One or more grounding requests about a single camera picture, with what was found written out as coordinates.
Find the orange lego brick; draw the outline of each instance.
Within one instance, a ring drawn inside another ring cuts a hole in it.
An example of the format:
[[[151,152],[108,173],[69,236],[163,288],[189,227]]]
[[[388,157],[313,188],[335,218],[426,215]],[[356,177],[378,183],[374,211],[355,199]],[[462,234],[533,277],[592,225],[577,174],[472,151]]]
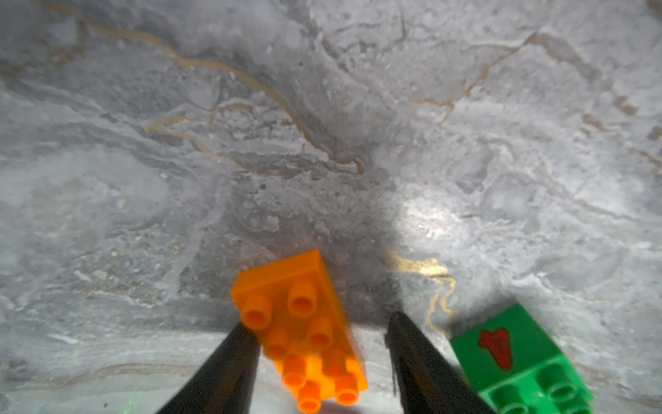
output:
[[[316,413],[330,398],[354,405],[368,389],[363,357],[319,251],[240,273],[231,296],[303,413]]]

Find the gold vein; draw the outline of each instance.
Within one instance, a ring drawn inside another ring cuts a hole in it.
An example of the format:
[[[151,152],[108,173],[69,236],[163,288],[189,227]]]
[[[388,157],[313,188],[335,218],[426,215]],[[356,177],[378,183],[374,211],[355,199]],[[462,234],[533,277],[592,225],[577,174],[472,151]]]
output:
[[[582,112],[581,113],[581,121],[586,124],[590,125],[596,130],[599,130],[600,132],[608,132],[609,130],[604,127],[600,119],[596,117],[593,114],[587,113],[587,112]]]
[[[144,44],[148,44],[155,49],[163,52],[164,54],[168,55],[172,60],[174,60],[181,68],[205,68],[205,69],[210,69],[210,70],[215,70],[219,72],[226,72],[230,74],[234,74],[237,78],[239,78],[241,81],[243,81],[246,85],[249,85],[250,87],[254,89],[258,89],[260,91],[263,91],[268,97],[272,98],[274,101],[278,103],[278,105],[292,118],[292,121],[294,124],[297,126],[299,131],[304,136],[304,139],[310,143],[313,147],[315,147],[318,150],[324,151],[325,153],[328,154],[329,160],[335,162],[336,164],[340,165],[351,165],[354,164],[356,167],[356,172],[358,175],[362,175],[365,172],[365,168],[363,167],[363,163],[357,158],[339,158],[333,156],[327,149],[323,147],[319,142],[315,141],[315,139],[312,137],[312,134],[306,128],[304,125],[303,121],[301,118],[297,116],[297,114],[294,112],[294,110],[287,104],[285,98],[280,96],[278,92],[270,88],[266,83],[257,80],[256,78],[253,78],[251,75],[246,74],[239,69],[233,68],[232,66],[218,62],[216,60],[208,60],[208,59],[198,59],[198,58],[183,58],[181,57],[172,47],[168,46],[167,44],[164,44],[159,38],[156,36],[146,33],[146,32],[138,32],[135,30],[128,30],[125,28],[107,28],[103,27],[101,25],[98,25],[94,23],[91,19],[89,19],[87,16],[85,16],[81,11],[70,7],[68,5],[64,5],[60,3],[57,0],[42,0],[44,4],[46,4],[47,7],[67,16],[72,16],[75,17],[76,19],[80,20],[82,23],[87,25],[88,27],[92,28],[94,31],[99,33],[101,36],[105,38],[115,38],[115,39],[121,39],[121,40],[127,40],[127,41],[134,41],[134,42],[140,42]]]
[[[441,123],[443,124],[451,116],[451,113],[455,109],[455,104],[459,100],[461,100],[463,98],[471,97],[471,94],[473,93],[473,90],[477,86],[483,85],[487,81],[487,78],[489,77],[489,74],[490,74],[490,70],[494,65],[496,65],[500,62],[503,62],[504,60],[511,57],[512,55],[519,52],[521,49],[523,49],[525,46],[528,46],[528,45],[534,45],[534,46],[541,47],[545,51],[545,53],[550,58],[554,59],[556,62],[568,63],[568,64],[572,65],[575,69],[577,69],[581,72],[580,65],[578,63],[576,63],[572,59],[568,59],[568,58],[566,58],[566,57],[564,57],[560,54],[555,53],[554,49],[547,43],[547,41],[545,41],[545,38],[543,36],[541,36],[541,34],[539,32],[534,32],[528,38],[526,38],[525,41],[523,41],[523,43],[519,46],[503,46],[503,45],[500,45],[500,44],[493,44],[492,46],[494,46],[494,47],[504,48],[506,52],[503,55],[499,56],[498,58],[494,59],[492,62],[486,64],[483,67],[483,71],[481,72],[479,77],[475,81],[471,82],[469,84],[469,86],[467,86],[459,95],[455,95],[453,97],[450,97],[449,99],[447,99],[445,101],[437,101],[437,100],[435,100],[434,98],[431,98],[431,97],[424,97],[424,98],[410,99],[409,102],[414,104],[414,105],[428,104],[428,105],[433,105],[433,106],[436,106],[436,107],[445,107],[448,111],[447,111],[446,115],[444,115],[444,118],[441,121]],[[619,110],[621,110],[623,113],[625,113],[628,116],[635,115],[639,109],[637,107],[634,107],[634,106],[628,104],[627,100],[628,100],[628,97],[619,96],[614,101],[614,105]],[[597,120],[594,117],[591,117],[592,115],[590,115],[590,114],[586,114],[586,115],[589,116],[589,122],[585,121],[585,123],[588,123],[590,125],[595,126],[601,132],[606,132],[607,131],[602,126],[602,124],[600,123],[599,120]]]
[[[209,117],[207,118],[207,126],[211,125],[212,122],[214,122],[214,118],[216,117],[216,114],[221,115],[225,111],[241,111],[241,112],[253,113],[253,107],[245,103],[231,103],[229,105],[218,107],[214,111],[212,111],[211,114],[209,114]]]
[[[437,292],[430,299],[427,323],[435,331],[448,335],[446,330],[437,327],[432,320],[437,304],[439,304],[439,307],[448,316],[450,321],[455,319],[455,312],[448,306],[448,299],[455,293],[457,281],[450,275],[448,268],[441,266],[435,258],[418,261],[410,260],[400,257],[391,249],[384,249],[381,262],[389,270],[400,273],[418,273],[439,285]],[[448,291],[442,295],[442,292],[446,290],[446,282],[448,282]]]
[[[614,100],[614,105],[625,115],[631,117],[632,115],[637,115],[639,108],[632,106],[628,103],[628,97],[619,96]]]
[[[640,155],[644,157],[648,162],[655,166],[654,174],[658,177],[662,177],[662,158],[656,157],[648,151],[634,147],[629,148],[628,152],[633,155]]]

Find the green toy block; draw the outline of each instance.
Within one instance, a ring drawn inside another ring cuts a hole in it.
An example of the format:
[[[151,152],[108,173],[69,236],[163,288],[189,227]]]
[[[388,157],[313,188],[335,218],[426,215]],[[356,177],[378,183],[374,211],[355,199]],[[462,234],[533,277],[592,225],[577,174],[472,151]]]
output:
[[[471,387],[499,414],[591,414],[589,389],[520,305],[451,345]]]

